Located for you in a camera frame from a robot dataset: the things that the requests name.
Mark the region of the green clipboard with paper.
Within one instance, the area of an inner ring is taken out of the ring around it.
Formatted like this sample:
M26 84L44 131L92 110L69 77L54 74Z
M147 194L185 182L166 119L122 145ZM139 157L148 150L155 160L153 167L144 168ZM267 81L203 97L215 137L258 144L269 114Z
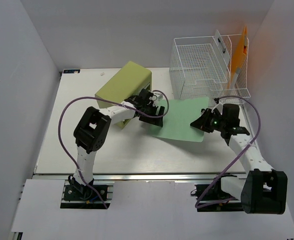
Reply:
M163 127L151 125L148 134L153 137L200 143L204 132L190 126L201 115L201 110L208 107L208 97L185 100L169 100L169 112L163 117Z

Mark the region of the green metal tool chest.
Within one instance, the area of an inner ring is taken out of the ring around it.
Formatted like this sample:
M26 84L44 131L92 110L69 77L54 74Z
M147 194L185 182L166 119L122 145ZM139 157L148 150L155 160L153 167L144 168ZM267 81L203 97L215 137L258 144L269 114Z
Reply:
M129 61L95 93L95 97L121 103L132 95L138 95L141 89L150 90L151 85L152 72Z

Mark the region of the white clipboard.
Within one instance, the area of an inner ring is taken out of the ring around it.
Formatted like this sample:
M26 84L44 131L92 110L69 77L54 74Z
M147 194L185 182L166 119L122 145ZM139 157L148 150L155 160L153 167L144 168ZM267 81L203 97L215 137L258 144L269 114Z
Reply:
M223 72L230 73L230 70L229 70L230 54L225 44L225 41L223 40L223 37L218 30L215 31L214 41L215 41L214 52L216 54L218 63L220 64L220 67Z

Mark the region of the orange notebook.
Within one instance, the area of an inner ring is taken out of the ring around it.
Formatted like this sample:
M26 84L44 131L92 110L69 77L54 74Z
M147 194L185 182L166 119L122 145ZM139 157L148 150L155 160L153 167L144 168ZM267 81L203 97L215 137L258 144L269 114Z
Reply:
M247 58L248 52L248 40L247 40L247 26L244 25L242 34L239 37L239 41L234 54L231 59L231 72L230 80L227 84L227 89L234 89L238 75L240 74L242 65Z

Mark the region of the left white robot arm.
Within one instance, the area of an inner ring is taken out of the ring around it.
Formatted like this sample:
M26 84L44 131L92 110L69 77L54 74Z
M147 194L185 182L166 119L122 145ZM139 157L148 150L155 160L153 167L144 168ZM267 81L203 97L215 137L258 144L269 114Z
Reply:
M162 98L167 99L167 96L159 90L142 89L138 95L132 95L121 103L95 98L111 106L86 109L74 130L78 150L77 170L70 180L80 199L86 200L92 195L96 153L105 143L110 126L138 118L141 122L163 127L163 117L169 112L169 104L167 107L159 106Z

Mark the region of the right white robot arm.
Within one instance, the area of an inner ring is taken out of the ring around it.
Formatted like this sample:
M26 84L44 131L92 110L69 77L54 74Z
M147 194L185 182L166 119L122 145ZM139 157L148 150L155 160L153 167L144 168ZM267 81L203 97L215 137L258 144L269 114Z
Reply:
M195 208L238 200L247 214L281 215L285 212L287 175L262 157L247 128L240 126L239 111L238 105L230 103L224 104L222 111L203 108L200 117L190 124L206 133L218 131L236 154L233 163L240 162L246 173L246 179L239 179L224 169L204 190L196 189Z

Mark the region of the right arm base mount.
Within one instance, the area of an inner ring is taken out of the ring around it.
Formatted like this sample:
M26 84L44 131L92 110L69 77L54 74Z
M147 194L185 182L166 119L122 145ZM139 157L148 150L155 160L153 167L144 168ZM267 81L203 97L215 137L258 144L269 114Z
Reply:
M242 212L242 205L240 200L230 200L227 199L231 198L232 196L226 192L221 190L221 180L226 177L233 177L238 178L240 180L245 180L245 175L234 175L230 173L226 173L215 183L214 186L206 193L206 195L200 201L200 205L211 203L214 201L223 201L222 203L216 203L213 205L205 206L202 208L197 208L198 212Z

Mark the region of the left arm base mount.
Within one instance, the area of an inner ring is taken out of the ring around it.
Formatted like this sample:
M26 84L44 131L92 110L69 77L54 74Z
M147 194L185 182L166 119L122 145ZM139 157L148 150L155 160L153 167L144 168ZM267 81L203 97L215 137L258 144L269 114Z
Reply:
M113 197L113 185L107 184L93 184L89 185L94 187L104 201L102 203L98 194L86 185L82 185L74 179L72 175L68 176L68 181L65 182L60 208L61 209L87 209L87 210L106 210Z

